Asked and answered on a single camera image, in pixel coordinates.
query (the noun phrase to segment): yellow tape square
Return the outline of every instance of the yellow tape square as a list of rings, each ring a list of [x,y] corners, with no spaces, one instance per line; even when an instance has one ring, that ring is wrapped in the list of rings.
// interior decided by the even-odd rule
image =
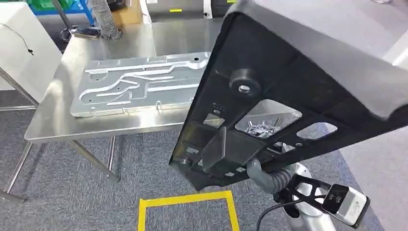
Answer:
[[[231,221],[232,231],[239,231],[240,226],[238,225],[237,212],[235,211],[234,199],[232,197],[231,191],[220,191],[220,192],[207,192],[198,193],[185,196],[173,196],[165,198],[157,198],[151,200],[139,201],[139,219],[138,219],[138,231],[145,231],[146,225],[146,208],[148,207],[158,207],[165,205],[178,205],[186,204],[192,202],[209,201],[209,200],[219,200],[226,199],[229,219]]]

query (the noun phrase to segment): black injection molded component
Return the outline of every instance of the black injection molded component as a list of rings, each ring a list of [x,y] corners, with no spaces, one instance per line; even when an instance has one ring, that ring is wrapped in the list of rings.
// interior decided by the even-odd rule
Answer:
[[[260,2],[268,4],[238,4],[227,14],[170,159],[197,190],[248,178],[245,164],[254,157],[271,172],[408,125],[404,70],[260,8]],[[301,117],[264,138],[237,130],[262,100]],[[208,116],[223,122],[210,126]],[[337,130],[319,139],[298,136],[322,122]],[[282,143],[293,148],[282,154]]]

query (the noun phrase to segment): metal plate with grooves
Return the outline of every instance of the metal plate with grooves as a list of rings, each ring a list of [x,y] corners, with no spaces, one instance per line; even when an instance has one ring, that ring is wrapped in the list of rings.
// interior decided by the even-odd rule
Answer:
[[[79,82],[75,117],[190,107],[210,53],[90,61]]]

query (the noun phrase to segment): black wire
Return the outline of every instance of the black wire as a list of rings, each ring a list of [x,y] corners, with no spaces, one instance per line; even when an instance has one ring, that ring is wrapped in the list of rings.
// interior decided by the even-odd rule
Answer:
[[[23,40],[24,45],[25,45],[25,47],[27,48],[28,53],[30,53],[31,55],[34,56],[34,54],[33,54],[34,51],[28,48],[27,43],[26,43],[26,40],[23,38],[23,36],[21,36],[19,33],[17,33],[17,31],[13,30],[11,27],[9,27],[9,26],[6,25],[6,24],[0,23],[0,25],[7,27],[9,30],[11,30],[11,31],[14,32],[16,35],[18,35],[18,36]]]
[[[296,201],[290,201],[290,202],[286,202],[286,203],[283,203],[283,204],[274,205],[272,207],[269,207],[269,208],[265,209],[265,211],[259,216],[258,222],[256,223],[256,231],[260,231],[261,221],[265,217],[265,215],[268,214],[270,211],[275,210],[277,208],[285,207],[285,206],[288,206],[288,205],[294,205],[294,204],[297,204],[297,203],[300,203],[300,202],[305,202],[305,201],[313,201],[313,200],[315,200],[317,198],[324,198],[324,197],[325,197],[325,195],[320,195],[320,196],[315,196],[315,197],[312,197],[312,198],[305,198],[305,199],[300,199],[300,200],[296,200]]]

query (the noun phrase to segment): hose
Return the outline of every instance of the hose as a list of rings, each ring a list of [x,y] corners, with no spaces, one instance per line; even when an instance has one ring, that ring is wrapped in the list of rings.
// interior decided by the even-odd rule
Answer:
[[[102,37],[107,40],[120,39],[122,31],[116,27],[108,2],[106,0],[90,0],[90,4],[96,21],[101,28]]]
[[[277,171],[266,173],[262,171],[258,159],[252,159],[246,165],[248,176],[265,192],[275,194],[286,188],[295,174],[296,165],[289,165]]]

